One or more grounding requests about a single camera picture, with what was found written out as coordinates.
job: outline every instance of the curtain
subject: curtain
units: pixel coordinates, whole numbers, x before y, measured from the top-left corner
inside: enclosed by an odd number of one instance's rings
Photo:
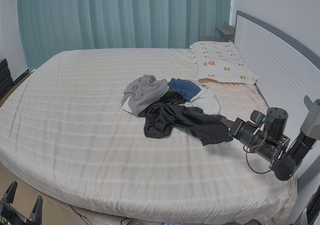
[[[231,0],[17,0],[29,69],[76,49],[188,48],[217,36]]]

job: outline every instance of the pillow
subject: pillow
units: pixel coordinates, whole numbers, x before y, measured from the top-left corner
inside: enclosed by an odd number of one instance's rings
[[[255,84],[258,79],[232,42],[196,42],[190,49],[196,80]]]

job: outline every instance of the mattress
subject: mattress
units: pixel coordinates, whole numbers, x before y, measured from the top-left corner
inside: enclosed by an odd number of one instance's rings
[[[145,119],[121,109],[123,90],[143,74],[193,79],[190,50],[65,51],[23,82],[0,108],[0,162],[34,188],[74,206],[175,223],[283,224],[297,180],[253,173],[242,144],[202,146],[181,128],[146,138]],[[251,85],[201,81],[228,119],[266,105]],[[268,163],[249,155],[258,171]]]

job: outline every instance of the gray headboard trim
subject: gray headboard trim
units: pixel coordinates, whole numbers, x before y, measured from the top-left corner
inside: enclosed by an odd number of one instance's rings
[[[254,22],[255,24],[261,26],[262,28],[268,30],[269,32],[273,33],[274,35],[278,36],[280,39],[284,40],[286,43],[294,47],[297,51],[299,51],[302,55],[304,55],[310,62],[312,62],[319,70],[320,70],[320,57],[314,53],[311,49],[303,45],[301,42],[296,40],[295,38],[291,37],[290,35],[286,34],[285,32],[279,30],[278,28],[263,22],[260,19],[257,19],[251,15],[248,15],[246,13],[243,13],[242,11],[237,11],[236,14],[236,23],[235,23],[235,30],[234,30],[234,36],[236,35],[236,29],[237,29],[237,16],[241,16],[245,19],[250,20],[251,22]]]
[[[260,20],[257,19],[251,15],[248,15],[246,13],[243,13],[242,11],[237,11],[236,14],[236,23],[235,23],[235,30],[234,30],[234,36],[233,36],[233,43],[235,38],[235,32],[237,29],[237,17],[241,16],[245,19],[250,20],[251,22],[261,26],[262,28],[268,30],[269,32],[273,33],[274,35],[278,36],[280,39],[291,45],[293,48],[295,48],[297,51],[299,51],[302,55],[304,55],[310,62],[312,62],[319,70],[320,70],[320,57],[314,53],[311,49],[303,45],[298,40],[294,39],[287,33],[279,30],[278,28]],[[265,101],[265,98],[263,97],[263,94],[257,87],[257,90],[259,94],[262,96],[262,98]],[[308,95],[304,97],[304,104],[309,109],[310,104],[312,104],[312,100],[309,98]],[[298,191],[301,191],[306,185],[308,185],[315,176],[317,176],[320,172],[320,155],[318,158],[310,165],[310,167],[300,176],[298,179]]]

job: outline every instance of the baseboard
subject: baseboard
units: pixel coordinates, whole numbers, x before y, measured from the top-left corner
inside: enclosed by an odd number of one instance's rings
[[[21,75],[19,75],[18,78],[14,80],[14,85],[17,85],[28,73],[29,69],[25,70]]]

